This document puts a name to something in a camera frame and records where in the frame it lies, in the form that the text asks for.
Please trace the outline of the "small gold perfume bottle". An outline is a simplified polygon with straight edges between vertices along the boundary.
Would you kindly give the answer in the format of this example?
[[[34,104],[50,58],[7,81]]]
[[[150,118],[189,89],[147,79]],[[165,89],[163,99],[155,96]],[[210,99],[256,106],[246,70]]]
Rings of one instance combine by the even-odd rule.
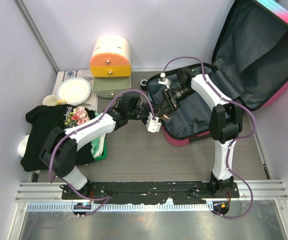
[[[171,114],[163,114],[161,119],[167,123],[169,123],[172,120],[172,115]]]

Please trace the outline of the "pastel three-drawer storage box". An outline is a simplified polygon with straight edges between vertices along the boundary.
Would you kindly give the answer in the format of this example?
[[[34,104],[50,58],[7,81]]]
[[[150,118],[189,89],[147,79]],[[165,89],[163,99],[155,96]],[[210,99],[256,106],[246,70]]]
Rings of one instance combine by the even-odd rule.
[[[114,98],[131,89],[131,46],[120,35],[103,35],[94,44],[89,62],[93,91],[102,98]]]

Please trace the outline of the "black floral print shirt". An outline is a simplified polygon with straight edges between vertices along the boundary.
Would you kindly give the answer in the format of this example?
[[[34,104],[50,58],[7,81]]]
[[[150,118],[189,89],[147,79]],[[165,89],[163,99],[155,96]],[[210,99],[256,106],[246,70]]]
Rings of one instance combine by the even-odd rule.
[[[95,118],[95,111],[83,106],[63,104],[57,106],[40,105],[25,115],[32,125],[25,153],[20,161],[26,172],[46,170],[48,167],[40,160],[39,154],[52,129],[62,130],[77,127]]]

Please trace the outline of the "pink and teal children's suitcase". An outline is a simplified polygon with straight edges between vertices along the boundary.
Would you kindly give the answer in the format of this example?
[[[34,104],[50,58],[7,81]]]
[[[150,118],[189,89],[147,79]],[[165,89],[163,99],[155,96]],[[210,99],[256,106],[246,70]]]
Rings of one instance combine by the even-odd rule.
[[[188,70],[206,73],[227,97],[251,111],[270,105],[288,89],[288,10],[273,0],[235,1],[212,62],[165,71],[172,91],[183,89]]]

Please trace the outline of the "white towel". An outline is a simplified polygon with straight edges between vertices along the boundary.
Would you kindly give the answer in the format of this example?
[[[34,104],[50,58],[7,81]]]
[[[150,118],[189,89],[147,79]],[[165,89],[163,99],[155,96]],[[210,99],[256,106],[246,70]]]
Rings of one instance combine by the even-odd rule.
[[[28,138],[29,138],[29,135],[26,135],[24,137],[24,139],[20,142],[19,146],[18,146],[18,154],[19,156],[22,158],[24,157],[24,154],[26,152],[26,147],[27,147],[27,143],[28,143]]]

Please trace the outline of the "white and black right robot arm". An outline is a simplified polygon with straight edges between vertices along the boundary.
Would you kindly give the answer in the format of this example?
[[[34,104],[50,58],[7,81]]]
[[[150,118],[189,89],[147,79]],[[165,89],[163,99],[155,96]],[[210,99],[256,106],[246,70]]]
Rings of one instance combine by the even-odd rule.
[[[233,162],[235,140],[243,127],[243,110],[234,106],[231,99],[221,92],[207,74],[198,74],[189,67],[177,71],[180,85],[171,88],[165,73],[160,75],[159,84],[166,85],[162,91],[163,101],[158,117],[167,119],[180,108],[179,102],[193,93],[198,93],[212,110],[209,133],[215,141],[215,163],[211,172],[209,190],[214,197],[223,197],[233,188],[234,177],[230,169]]]

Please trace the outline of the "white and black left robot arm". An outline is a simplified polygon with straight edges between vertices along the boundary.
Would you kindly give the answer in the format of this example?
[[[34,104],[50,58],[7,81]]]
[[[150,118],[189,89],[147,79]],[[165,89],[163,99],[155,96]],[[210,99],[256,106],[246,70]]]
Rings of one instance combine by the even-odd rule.
[[[63,178],[73,186],[73,194],[83,200],[90,195],[88,179],[76,167],[77,153],[95,138],[112,133],[129,120],[147,123],[155,118],[154,108],[140,90],[126,90],[116,96],[97,117],[79,126],[62,130],[53,128],[45,140],[39,158],[48,167],[48,180]]]

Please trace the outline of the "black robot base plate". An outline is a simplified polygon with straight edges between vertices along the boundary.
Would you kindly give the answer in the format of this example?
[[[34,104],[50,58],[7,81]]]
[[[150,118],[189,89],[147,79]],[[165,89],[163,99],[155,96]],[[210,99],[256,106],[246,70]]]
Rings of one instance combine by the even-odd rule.
[[[224,193],[214,193],[207,181],[135,181],[135,182],[91,182],[80,194],[104,202],[102,198],[110,196],[109,204],[157,205],[172,199],[176,205],[204,203],[205,199],[237,199],[240,197],[238,186]]]

